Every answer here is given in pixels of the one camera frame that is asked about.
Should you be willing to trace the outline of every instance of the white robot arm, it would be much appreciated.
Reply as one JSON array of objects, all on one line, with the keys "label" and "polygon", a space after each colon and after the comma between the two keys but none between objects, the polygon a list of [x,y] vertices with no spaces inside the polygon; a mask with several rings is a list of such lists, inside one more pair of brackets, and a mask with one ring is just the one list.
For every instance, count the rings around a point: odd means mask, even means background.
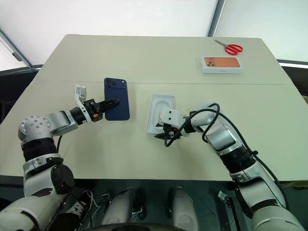
[{"label": "white robot arm", "polygon": [[164,133],[156,137],[164,139],[166,147],[192,132],[203,134],[203,141],[212,146],[237,184],[236,196],[243,212],[252,218],[253,231],[304,230],[286,209],[281,186],[271,179],[262,167],[267,166],[256,156],[256,151],[251,151],[236,126],[220,112],[217,103],[190,112],[190,116],[182,116],[178,110],[164,107],[157,126],[162,126]]},{"label": "white robot arm", "polygon": [[53,136],[62,136],[83,123],[99,121],[106,110],[119,103],[119,99],[85,101],[86,88],[79,85],[74,96],[78,107],[47,116],[29,116],[20,123],[18,137],[26,160],[25,197],[0,212],[0,231],[46,229],[75,184],[73,173],[62,164]]}]

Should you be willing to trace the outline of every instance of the black cable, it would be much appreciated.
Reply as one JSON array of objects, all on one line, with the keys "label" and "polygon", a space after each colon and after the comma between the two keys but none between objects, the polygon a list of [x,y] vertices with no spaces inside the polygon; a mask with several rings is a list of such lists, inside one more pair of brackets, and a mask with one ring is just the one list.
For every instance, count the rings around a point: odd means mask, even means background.
[{"label": "black cable", "polygon": [[207,140],[205,139],[205,135],[210,130],[210,128],[213,126],[213,124],[216,122],[216,120],[217,120],[217,118],[219,116],[219,113],[220,113],[220,105],[218,103],[213,103],[213,104],[209,105],[209,107],[212,107],[212,106],[216,106],[217,107],[217,111],[216,111],[216,114],[215,114],[214,118],[212,119],[211,123],[207,126],[207,128],[205,129],[205,131],[202,134],[202,140],[205,143],[207,143]]},{"label": "black cable", "polygon": [[[217,104],[217,103],[213,103],[213,104],[211,104],[209,107],[211,107],[211,106],[213,106],[213,105],[216,105],[216,106],[218,105],[218,107],[219,107],[219,104]],[[169,142],[169,143],[167,143],[167,140],[165,139],[165,146],[166,146],[166,147],[169,147],[169,146],[173,143],[173,141],[180,135],[180,132],[181,132],[181,131],[183,130],[183,128],[189,123],[189,121],[190,121],[195,115],[197,115],[197,114],[199,114],[199,113],[201,113],[201,112],[215,112],[215,113],[216,113],[216,115],[215,115],[215,117],[214,117],[215,121],[216,121],[216,119],[217,119],[217,117],[218,117],[218,115],[219,115],[219,116],[223,117],[228,123],[231,124],[231,126],[233,127],[233,129],[236,131],[236,133],[238,134],[238,136],[239,136],[240,139],[242,140],[244,146],[247,148],[247,150],[254,156],[254,158],[255,158],[255,159],[266,169],[266,171],[268,171],[269,174],[273,177],[273,179],[274,179],[274,181],[275,181],[277,187],[280,189],[280,191],[282,192],[282,195],[283,195],[283,197],[284,197],[284,200],[285,200],[285,208],[286,208],[287,210],[290,210],[289,203],[288,203],[288,201],[287,201],[287,198],[286,198],[286,194],[285,194],[285,192],[284,192],[284,189],[283,189],[282,185],[280,184],[279,180],[277,179],[277,177],[275,176],[275,174],[270,170],[270,168],[269,168],[259,157],[256,156],[257,152],[256,152],[256,151],[253,152],[253,151],[250,149],[250,147],[248,146],[246,140],[244,139],[244,137],[242,136],[242,134],[240,133],[240,131],[238,130],[238,128],[232,123],[232,121],[229,120],[229,118],[227,118],[224,114],[220,113],[218,110],[214,110],[214,109],[210,109],[210,108],[205,108],[205,109],[201,109],[201,110],[199,110],[199,111],[194,112],[190,117],[188,117],[188,118],[186,119],[186,121],[185,121],[185,122],[183,123],[183,125],[179,128],[179,130],[176,132],[176,134],[174,135],[174,137],[170,139],[170,142]],[[208,129],[205,130],[205,132],[203,133],[202,137],[204,137],[204,136],[206,135],[206,132],[207,132],[207,131],[208,131]]]},{"label": "black cable", "polygon": [[84,208],[84,210],[87,212],[86,215],[88,215],[88,216],[89,216],[89,219],[90,219],[90,228],[93,228],[92,217],[91,217],[90,212],[89,212],[89,210],[87,209],[87,207],[84,206],[84,204],[83,204],[77,197],[75,197],[71,192],[70,192],[69,194],[70,194],[72,197],[74,197],[74,198],[76,199],[76,201],[77,201],[79,204],[81,204],[81,206],[82,206],[82,207]]},{"label": "black cable", "polygon": [[63,136],[63,135],[61,135],[61,136],[59,137],[59,140],[58,140],[58,143],[57,143],[57,153],[59,153],[60,142],[61,142],[62,136]]},{"label": "black cable", "polygon": [[[209,107],[211,107],[211,106],[216,106],[217,108],[219,108],[220,109],[220,106],[219,106],[219,104],[218,103],[213,103],[213,104],[211,104],[211,105],[209,105]],[[167,143],[167,139],[165,139],[165,146],[166,147],[169,147],[172,143],[173,143],[173,141],[175,141],[177,138],[178,138],[178,136],[180,135],[180,133],[181,133],[181,131],[184,129],[184,127],[190,122],[190,120],[195,116],[195,115],[197,115],[197,114],[199,114],[199,113],[201,113],[201,112],[217,112],[216,110],[213,110],[213,109],[209,109],[209,108],[205,108],[205,109],[201,109],[201,110],[199,110],[199,111],[196,111],[196,112],[194,112],[194,113],[192,113],[187,119],[186,119],[186,121],[182,124],[182,126],[179,128],[179,130],[174,134],[174,136],[170,139],[170,141],[169,141],[169,143]]]},{"label": "black cable", "polygon": [[47,228],[45,229],[45,231],[50,231],[52,230],[53,224],[55,222],[55,220],[57,219],[58,215],[60,215],[61,210],[63,209],[67,199],[69,197],[69,194],[67,194],[64,199],[62,200],[62,202],[60,203],[59,207],[57,208],[55,214],[53,215],[51,221],[49,222],[49,224],[47,225]]},{"label": "black cable", "polygon": [[286,208],[287,210],[290,211],[290,207],[289,207],[289,203],[288,203],[288,201],[287,201],[287,197],[286,197],[285,191],[284,191],[282,185],[280,184],[280,182],[278,181],[277,177],[275,176],[275,174],[274,174],[274,173],[271,171],[271,169],[270,169],[259,157],[257,157],[255,154],[254,154],[254,158],[255,158],[258,162],[260,162],[260,164],[266,169],[266,171],[268,171],[268,172],[270,173],[270,175],[273,177],[273,179],[274,179],[276,185],[278,186],[278,188],[280,189],[280,191],[281,191],[281,193],[282,193],[282,195],[283,195],[283,197],[284,197],[284,200],[285,200],[285,208]]}]

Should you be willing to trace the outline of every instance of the floor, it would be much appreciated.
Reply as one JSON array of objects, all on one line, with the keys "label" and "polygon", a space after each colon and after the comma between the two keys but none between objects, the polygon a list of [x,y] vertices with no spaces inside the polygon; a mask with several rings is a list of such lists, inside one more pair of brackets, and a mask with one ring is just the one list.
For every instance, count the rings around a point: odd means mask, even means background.
[{"label": "floor", "polygon": [[[22,178],[18,177],[0,177],[0,198],[11,201],[23,197],[22,188],[3,187],[5,184],[22,185]],[[167,192],[170,188],[181,186],[186,190],[194,201],[199,226],[201,231],[219,231],[221,230],[216,206],[217,193],[219,190],[233,197],[233,191],[227,189],[226,182],[220,181],[197,181],[197,180],[96,180],[96,186],[93,188],[94,198],[97,203],[101,203],[101,195],[105,192],[111,192],[114,196],[120,191],[133,187],[135,189],[143,187],[146,192],[148,215],[145,220],[139,220],[137,216],[132,216],[132,222],[136,223],[162,223],[169,224],[165,214],[165,204],[167,201]],[[292,213],[301,222],[303,227],[308,230],[307,210],[308,210],[308,190],[295,190],[292,187],[286,188],[286,195],[290,204]],[[73,193],[78,196],[82,189],[76,188]],[[71,198],[63,211],[66,211],[75,201]],[[235,231],[236,226],[233,221],[233,215],[229,208],[225,206],[229,217],[230,230]],[[93,226],[100,224],[103,218],[103,206],[93,217]],[[245,217],[248,231],[251,230],[251,219]],[[89,220],[86,219],[82,229],[87,228]]]}]

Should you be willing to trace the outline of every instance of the table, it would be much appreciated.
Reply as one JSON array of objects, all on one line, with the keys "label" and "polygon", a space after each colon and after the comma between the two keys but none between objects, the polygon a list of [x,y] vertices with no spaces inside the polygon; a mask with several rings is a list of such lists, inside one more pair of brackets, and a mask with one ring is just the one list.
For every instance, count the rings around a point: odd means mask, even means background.
[{"label": "table", "polygon": [[[85,49],[89,46],[83,42],[86,40],[97,47],[93,50],[93,56]],[[141,47],[146,47],[147,40],[151,44],[151,54],[155,52],[152,48],[154,44],[158,47],[177,44],[179,51],[172,56],[180,56],[180,48],[186,45],[194,50],[195,58],[198,58],[201,53],[197,48],[202,48],[201,44],[205,47],[211,44],[213,38],[66,36],[1,124],[0,174],[23,174],[24,158],[17,129],[25,116],[46,115],[63,108],[75,107],[75,84],[87,87],[87,99],[94,98],[97,102],[103,100],[103,78],[122,77],[128,82],[130,120],[104,119],[82,125],[62,138],[60,154],[75,178],[231,180],[219,157],[202,142],[200,134],[180,139],[169,148],[164,146],[162,140],[146,134],[152,95],[169,94],[175,96],[176,108],[183,113],[188,113],[201,104],[218,102],[224,113],[242,132],[250,147],[259,151],[259,157],[268,164],[279,180],[307,180],[308,107],[260,39],[224,38],[224,41],[230,40],[243,45],[247,51],[240,56],[241,61],[245,60],[245,72],[228,77],[200,74],[198,71],[201,72],[201,69],[197,69],[197,64],[195,71],[187,78],[177,70],[177,76],[173,76],[173,65],[164,67],[165,75],[157,66],[156,69],[152,68],[154,73],[148,72],[148,76],[146,69],[151,68],[151,65],[141,65],[138,69],[135,57],[127,59],[123,69],[118,62],[114,63],[116,59],[113,58],[118,57],[121,52],[124,53],[124,48],[129,50],[127,43],[134,43],[136,47],[137,43],[140,43]],[[106,47],[106,53],[100,55],[104,59],[110,56],[107,70],[98,67],[94,69],[94,66],[98,65],[97,50],[102,50],[99,41],[104,41],[101,46]],[[86,58],[76,55],[76,48],[72,49],[77,44],[78,52],[85,52]],[[255,47],[262,51],[262,55],[258,55],[264,58],[264,66],[269,71],[268,76],[272,78],[264,77],[266,71],[255,65],[261,61],[255,61],[254,54],[248,53]],[[138,60],[145,64],[147,53],[137,50]],[[217,48],[217,55],[223,55],[220,50],[223,50],[222,47]],[[167,62],[171,55],[163,55],[159,59]],[[65,67],[61,61],[70,65]],[[193,68],[183,67],[186,61],[178,62],[183,70],[187,68],[188,73]],[[88,74],[82,68],[86,64],[89,65],[86,68]],[[111,75],[112,68],[116,72],[114,75]],[[263,72],[264,75],[257,78],[255,72]]]}]

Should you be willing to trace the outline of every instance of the cable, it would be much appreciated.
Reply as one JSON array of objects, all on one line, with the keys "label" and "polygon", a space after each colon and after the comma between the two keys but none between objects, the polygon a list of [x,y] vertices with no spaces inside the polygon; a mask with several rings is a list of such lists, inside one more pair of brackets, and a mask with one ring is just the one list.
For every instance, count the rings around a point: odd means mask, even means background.
[{"label": "cable", "polygon": [[233,218],[232,222],[231,222],[230,225],[229,225],[230,227],[231,227],[231,225],[233,224],[234,221],[235,221],[235,219]]},{"label": "cable", "polygon": [[134,217],[134,218],[131,218],[131,219],[130,219],[130,222],[133,223],[133,222],[136,220],[137,217],[138,217],[138,214],[135,214],[135,217]]},{"label": "cable", "polygon": [[255,158],[258,162],[260,162],[260,164],[266,169],[266,171],[268,171],[269,174],[273,177],[273,179],[274,179],[276,185],[278,186],[278,188],[280,189],[280,191],[281,191],[281,193],[282,193],[282,195],[283,195],[283,197],[284,197],[284,200],[285,200],[285,208],[286,208],[287,210],[290,211],[290,207],[289,207],[289,203],[288,203],[288,201],[287,201],[287,197],[286,197],[285,191],[284,191],[282,185],[280,184],[280,182],[278,181],[277,177],[275,176],[275,174],[274,174],[274,173],[271,171],[271,169],[270,169],[259,157],[257,157],[255,154],[254,154],[254,158]]},{"label": "cable", "polygon": [[90,190],[86,191],[87,195],[89,196],[89,198],[91,198],[91,200],[93,201],[94,205],[97,207],[97,208],[100,208],[100,206],[98,206],[94,200],[94,198],[91,196],[91,194],[89,193]]},{"label": "cable", "polygon": [[61,136],[59,137],[59,139],[58,139],[58,143],[57,143],[57,153],[59,153],[60,142],[61,142],[62,136],[63,136],[63,135],[61,135]]},{"label": "cable", "polygon": [[[217,103],[213,103],[213,104],[211,104],[209,107],[211,107],[211,106],[213,106],[213,105],[216,105],[216,106],[218,105],[218,107],[219,107],[219,104],[217,104]],[[218,117],[218,115],[219,115],[219,116],[223,117],[228,123],[231,124],[231,126],[233,127],[233,129],[236,131],[236,133],[238,134],[238,136],[239,136],[240,139],[242,140],[244,146],[247,148],[247,150],[254,156],[254,158],[255,158],[255,159],[266,169],[266,171],[268,171],[269,174],[273,177],[273,179],[274,179],[274,181],[275,181],[277,187],[280,189],[280,191],[282,192],[282,195],[283,195],[283,197],[284,197],[284,200],[285,200],[285,208],[286,208],[287,210],[290,211],[289,203],[288,203],[288,201],[287,201],[287,198],[286,198],[286,194],[285,194],[285,192],[284,192],[284,189],[283,189],[282,185],[280,184],[279,180],[277,179],[277,177],[275,176],[275,174],[270,170],[270,168],[269,168],[259,157],[257,157],[257,151],[254,151],[254,152],[253,152],[253,151],[250,149],[250,147],[248,146],[246,140],[244,139],[244,137],[242,136],[242,134],[240,133],[240,131],[238,130],[238,128],[232,123],[232,121],[229,120],[229,118],[227,118],[224,114],[220,113],[220,112],[218,111],[218,109],[217,109],[217,110],[214,110],[214,109],[210,109],[210,108],[205,108],[205,109],[201,109],[201,110],[199,110],[199,111],[194,112],[190,117],[188,117],[188,118],[186,119],[186,121],[182,124],[182,126],[179,128],[179,130],[178,130],[178,131],[176,132],[176,134],[173,136],[173,138],[170,139],[170,142],[169,142],[169,143],[167,143],[167,140],[165,139],[165,146],[166,146],[166,147],[169,147],[169,146],[173,143],[173,141],[180,135],[180,132],[181,132],[181,131],[183,130],[183,128],[189,123],[189,121],[190,121],[195,115],[197,115],[197,114],[199,114],[199,113],[201,113],[201,112],[215,112],[215,113],[216,113],[216,115],[215,115],[215,117],[214,117],[215,121],[216,121],[216,119],[217,119],[217,117]],[[207,141],[206,141],[205,139],[203,139],[203,138],[205,137],[205,135],[206,135],[206,133],[207,133],[208,130],[209,130],[209,129],[206,129],[206,130],[204,131],[204,133],[202,134],[202,140],[205,141],[205,142],[207,142]]]},{"label": "cable", "polygon": [[216,114],[215,114],[214,118],[212,119],[211,123],[207,126],[207,128],[205,129],[205,131],[202,134],[202,140],[205,143],[208,143],[207,140],[205,139],[205,135],[210,130],[210,128],[213,126],[213,124],[216,122],[216,120],[217,120],[217,118],[219,116],[219,113],[220,113],[220,105],[218,103],[213,103],[213,104],[209,105],[208,107],[212,107],[212,106],[216,106],[217,107],[217,111],[216,111]]},{"label": "cable", "polygon": [[[216,107],[220,110],[220,106],[219,106],[218,103],[213,103],[213,104],[209,105],[209,107],[211,107],[211,106],[216,106]],[[178,138],[178,136],[180,136],[181,131],[182,131],[182,130],[184,129],[184,127],[190,122],[190,120],[191,120],[195,115],[197,115],[197,114],[199,114],[199,113],[201,113],[201,112],[215,112],[215,113],[218,114],[218,115],[222,115],[220,112],[218,112],[218,111],[216,111],[216,110],[213,110],[213,109],[209,109],[209,108],[201,109],[201,110],[199,110],[199,111],[196,111],[196,112],[192,113],[192,114],[186,119],[186,121],[182,124],[182,126],[179,128],[179,130],[174,134],[173,138],[170,139],[169,143],[167,143],[167,139],[165,139],[165,146],[166,146],[166,147],[169,147],[169,146],[173,143],[173,141],[175,141],[175,140]],[[212,122],[210,123],[210,126],[212,126],[212,125],[215,123],[216,119],[218,118],[218,115],[215,115],[214,119],[213,119]]]},{"label": "cable", "polygon": [[82,206],[82,207],[84,208],[84,210],[87,212],[86,215],[88,215],[88,216],[89,216],[89,219],[90,219],[90,228],[92,228],[92,227],[93,227],[92,217],[91,217],[90,212],[89,212],[89,210],[87,209],[87,207],[85,207],[84,204],[83,204],[77,197],[75,197],[71,192],[70,192],[69,194],[70,194],[72,197],[74,197],[74,198],[76,199],[76,201],[77,201],[79,204],[81,204],[81,206]]},{"label": "cable", "polygon": [[95,210],[95,212],[94,212],[93,215],[92,215],[92,219],[94,218],[96,212],[97,212],[100,208],[101,208],[101,207],[98,207],[98,208]]}]

